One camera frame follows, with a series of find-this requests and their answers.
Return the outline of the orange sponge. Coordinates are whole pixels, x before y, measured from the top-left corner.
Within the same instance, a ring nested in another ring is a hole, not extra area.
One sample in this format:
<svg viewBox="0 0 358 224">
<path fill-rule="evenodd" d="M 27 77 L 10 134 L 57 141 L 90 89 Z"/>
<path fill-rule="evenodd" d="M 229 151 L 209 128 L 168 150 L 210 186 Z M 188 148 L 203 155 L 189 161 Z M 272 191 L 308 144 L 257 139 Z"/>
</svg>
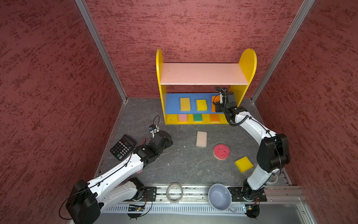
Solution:
<svg viewBox="0 0 358 224">
<path fill-rule="evenodd" d="M 215 113 L 215 97 L 216 96 L 212 96 L 212 104 L 211 104 L 211 112 Z"/>
<path fill-rule="evenodd" d="M 210 114 L 210 122 L 211 123 L 220 123 L 220 116 L 219 114 Z"/>
</svg>

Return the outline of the small yellow square sponge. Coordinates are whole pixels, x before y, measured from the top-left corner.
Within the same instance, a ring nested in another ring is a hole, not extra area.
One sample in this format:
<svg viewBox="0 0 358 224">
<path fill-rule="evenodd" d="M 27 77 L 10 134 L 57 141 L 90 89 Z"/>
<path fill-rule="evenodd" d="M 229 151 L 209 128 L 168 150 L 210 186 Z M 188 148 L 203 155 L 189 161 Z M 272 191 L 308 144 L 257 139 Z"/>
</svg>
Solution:
<svg viewBox="0 0 358 224">
<path fill-rule="evenodd" d="M 197 99 L 196 107 L 197 107 L 197 111 L 207 111 L 208 110 L 207 101 L 205 99 Z"/>
</svg>

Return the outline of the green sponge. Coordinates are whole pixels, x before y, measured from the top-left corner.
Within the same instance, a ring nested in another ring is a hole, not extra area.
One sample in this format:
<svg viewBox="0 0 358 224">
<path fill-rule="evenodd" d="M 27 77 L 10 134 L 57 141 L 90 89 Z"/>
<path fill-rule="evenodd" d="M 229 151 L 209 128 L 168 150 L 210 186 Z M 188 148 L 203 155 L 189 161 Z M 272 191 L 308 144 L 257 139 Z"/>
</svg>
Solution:
<svg viewBox="0 0 358 224">
<path fill-rule="evenodd" d="M 203 121 L 202 114 L 194 114 L 193 121 L 194 122 L 202 122 Z"/>
</svg>

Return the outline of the beige white sponge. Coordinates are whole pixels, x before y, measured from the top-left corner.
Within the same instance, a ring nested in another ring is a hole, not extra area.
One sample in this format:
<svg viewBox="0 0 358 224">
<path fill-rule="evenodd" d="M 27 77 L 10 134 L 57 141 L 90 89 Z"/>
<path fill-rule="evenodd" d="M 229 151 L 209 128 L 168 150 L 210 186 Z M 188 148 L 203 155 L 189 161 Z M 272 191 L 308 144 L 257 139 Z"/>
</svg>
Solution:
<svg viewBox="0 0 358 224">
<path fill-rule="evenodd" d="M 196 138 L 196 146 L 202 148 L 207 147 L 207 137 L 208 137 L 207 132 L 198 131 L 197 138 Z"/>
</svg>

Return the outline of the long yellow sponge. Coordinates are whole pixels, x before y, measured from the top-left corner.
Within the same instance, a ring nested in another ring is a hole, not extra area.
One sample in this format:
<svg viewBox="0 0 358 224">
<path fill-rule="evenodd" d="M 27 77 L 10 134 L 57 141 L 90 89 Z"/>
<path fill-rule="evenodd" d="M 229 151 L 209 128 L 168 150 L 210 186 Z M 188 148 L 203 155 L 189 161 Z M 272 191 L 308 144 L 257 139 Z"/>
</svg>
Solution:
<svg viewBox="0 0 358 224">
<path fill-rule="evenodd" d="M 191 111 L 190 98 L 180 98 L 180 111 L 181 112 Z"/>
</svg>

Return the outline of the round pink smiley sponge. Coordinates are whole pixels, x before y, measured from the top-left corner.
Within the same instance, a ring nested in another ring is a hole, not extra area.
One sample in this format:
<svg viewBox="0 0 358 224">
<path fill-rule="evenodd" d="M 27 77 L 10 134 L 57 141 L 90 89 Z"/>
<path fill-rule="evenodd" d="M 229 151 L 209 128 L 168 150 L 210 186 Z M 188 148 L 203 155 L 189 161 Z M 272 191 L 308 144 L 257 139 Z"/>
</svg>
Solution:
<svg viewBox="0 0 358 224">
<path fill-rule="evenodd" d="M 218 144 L 214 147 L 213 154 L 218 160 L 225 160 L 230 155 L 230 149 L 224 144 Z"/>
</svg>

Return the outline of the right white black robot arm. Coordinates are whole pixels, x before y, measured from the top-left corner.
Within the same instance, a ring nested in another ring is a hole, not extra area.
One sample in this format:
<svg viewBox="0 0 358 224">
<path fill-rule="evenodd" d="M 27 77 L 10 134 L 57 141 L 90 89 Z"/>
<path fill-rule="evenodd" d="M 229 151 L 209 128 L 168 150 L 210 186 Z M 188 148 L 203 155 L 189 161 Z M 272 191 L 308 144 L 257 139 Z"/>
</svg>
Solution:
<svg viewBox="0 0 358 224">
<path fill-rule="evenodd" d="M 262 193 L 265 184 L 276 172 L 281 172 L 290 163 L 289 143 L 285 134 L 277 134 L 269 130 L 257 119 L 251 116 L 247 109 L 238 106 L 235 94 L 221 87 L 215 87 L 219 92 L 220 101 L 213 102 L 215 111 L 223 113 L 228 124 L 240 126 L 246 130 L 259 144 L 256 160 L 257 166 L 253 173 L 244 181 L 241 197 L 246 201 L 256 200 Z"/>
</svg>

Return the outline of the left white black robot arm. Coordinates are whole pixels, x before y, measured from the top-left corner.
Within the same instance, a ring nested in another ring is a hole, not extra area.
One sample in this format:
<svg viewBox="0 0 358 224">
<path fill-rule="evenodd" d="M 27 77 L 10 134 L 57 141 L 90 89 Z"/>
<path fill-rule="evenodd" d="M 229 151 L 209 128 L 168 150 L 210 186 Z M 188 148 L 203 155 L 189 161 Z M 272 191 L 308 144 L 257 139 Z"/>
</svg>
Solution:
<svg viewBox="0 0 358 224">
<path fill-rule="evenodd" d="M 111 153 L 120 162 L 108 172 L 88 182 L 77 182 L 66 199 L 65 208 L 76 224 L 93 224 L 107 208 L 126 200 L 139 200 L 145 186 L 132 175 L 141 171 L 173 144 L 172 137 L 158 131 L 148 144 L 136 146 L 128 135 L 111 148 Z"/>
</svg>

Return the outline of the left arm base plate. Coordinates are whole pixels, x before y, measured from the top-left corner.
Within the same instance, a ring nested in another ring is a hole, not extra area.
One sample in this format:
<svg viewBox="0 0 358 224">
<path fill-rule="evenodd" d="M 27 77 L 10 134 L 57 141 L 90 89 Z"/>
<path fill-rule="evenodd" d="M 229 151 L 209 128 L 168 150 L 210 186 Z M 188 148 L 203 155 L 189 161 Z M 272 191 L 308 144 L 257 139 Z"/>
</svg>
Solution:
<svg viewBox="0 0 358 224">
<path fill-rule="evenodd" d="M 130 201 L 134 202 L 145 202 L 147 199 L 151 199 L 152 201 L 156 200 L 157 195 L 157 187 L 143 187 L 138 190 L 135 196 L 130 199 Z"/>
</svg>

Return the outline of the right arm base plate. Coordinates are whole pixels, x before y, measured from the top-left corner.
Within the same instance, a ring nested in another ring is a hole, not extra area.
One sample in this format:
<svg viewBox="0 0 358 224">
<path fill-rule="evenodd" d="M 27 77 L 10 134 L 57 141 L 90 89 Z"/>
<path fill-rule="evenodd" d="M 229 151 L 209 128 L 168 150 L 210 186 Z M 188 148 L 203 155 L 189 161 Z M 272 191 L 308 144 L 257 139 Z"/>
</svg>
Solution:
<svg viewBox="0 0 358 224">
<path fill-rule="evenodd" d="M 254 191 L 250 199 L 246 199 L 243 194 L 243 186 L 228 187 L 232 196 L 232 202 L 254 203 L 254 202 L 267 202 L 266 193 L 264 189 Z"/>
</svg>

